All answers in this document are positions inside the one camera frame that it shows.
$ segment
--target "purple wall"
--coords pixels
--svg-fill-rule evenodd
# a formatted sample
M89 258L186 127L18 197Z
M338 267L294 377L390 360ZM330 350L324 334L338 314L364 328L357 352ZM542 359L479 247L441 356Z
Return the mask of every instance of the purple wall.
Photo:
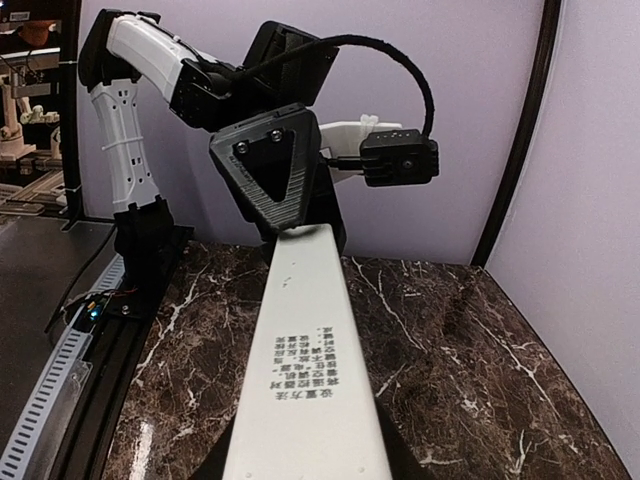
M84 3L82 38L103 6L154 10L187 41L235 63L267 19L319 36L377 36L405 51L434 91L442 175L426 187L373 190L359 178L341 184L348 248L363 255L470 260L519 118L541 0L271 0L251 7L204 0ZM148 101L140 102L140 113L149 161L178 220L195 224L203 239L255 242L253 228L241 220L209 160L208 135L183 128L151 87L143 91ZM79 105L87 210L109 216L111 193L95 114L84 93ZM406 72L377 52L350 47L340 53L315 111L321 122L371 113L412 128L421 126L423 114L419 91Z
M565 5L543 114L489 271L640 478L640 4Z

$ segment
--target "dark brown marble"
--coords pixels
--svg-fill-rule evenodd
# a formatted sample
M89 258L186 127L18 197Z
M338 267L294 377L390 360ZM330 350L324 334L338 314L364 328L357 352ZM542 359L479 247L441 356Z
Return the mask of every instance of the dark brown marble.
M588 408L482 270L345 259L374 394L443 479L625 479ZM147 340L103 478L188 478L235 413L267 269L192 243Z

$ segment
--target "screw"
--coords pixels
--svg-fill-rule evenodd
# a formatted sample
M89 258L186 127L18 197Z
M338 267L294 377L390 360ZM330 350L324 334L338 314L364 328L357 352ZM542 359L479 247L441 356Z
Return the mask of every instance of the screw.
M246 153L249 153L249 144L247 142L240 142L236 145L236 151L240 154L240 155L245 155Z
M278 143L282 141L282 130L274 130L271 132L271 141L273 143Z

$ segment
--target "black frame edge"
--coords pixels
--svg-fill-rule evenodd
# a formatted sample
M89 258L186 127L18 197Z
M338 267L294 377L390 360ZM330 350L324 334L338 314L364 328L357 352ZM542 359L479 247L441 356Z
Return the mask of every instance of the black frame edge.
M71 228L84 219L82 180L80 178L80 154L78 146L78 42L80 37L81 0L69 0L62 15L62 45L60 46L60 133L62 146L62 170L67 195L69 223Z
M536 55L531 69L531 77L522 107L522 114L520 115L520 122L513 139L513 145L511 146L500 187L471 260L471 265L484 267L487 264L511 206L540 114L542 98L547 86L556 44L561 10L562 0L545 0Z

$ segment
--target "white object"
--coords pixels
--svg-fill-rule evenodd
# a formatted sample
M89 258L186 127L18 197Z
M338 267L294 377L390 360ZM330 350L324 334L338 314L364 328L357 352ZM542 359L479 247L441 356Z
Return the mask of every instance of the white object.
M123 15L113 21L107 49L116 57L133 65L154 84L167 102L182 70L184 59L195 60L195 55L178 43L178 37L170 37L139 16ZM204 55L207 60L213 57Z
M375 115L362 115L359 122L334 122L320 126L322 134L321 152L325 157L359 157L360 144L371 132L399 130L400 123L380 123ZM332 169L333 183L358 175L358 171Z
M223 479L391 480L329 225L278 239Z
M33 125L36 123L57 123L60 121L60 114L58 112L44 112L42 105L36 105L31 108L29 106L29 98L23 97L18 99L21 103L20 110L20 123L23 125Z
M51 133L51 159L52 160L62 160L62 153L60 152L60 143L61 143L61 135L60 135L60 127L57 127Z
M66 195L60 195L59 197L56 198L56 204L60 205L61 207L66 207L67 206L67 196Z
M4 110L4 127L0 130L0 159L15 162L36 150L35 145L25 145L22 135L22 125L18 122L16 100L11 96L11 85L6 83L8 76L0 77L2 88L2 104ZM20 100L21 107L28 106L28 100Z
M138 85L131 80L99 84L91 91L104 135L102 150L111 170L116 213L127 211L133 203L138 207L153 203L160 194L147 165L136 111L137 95Z

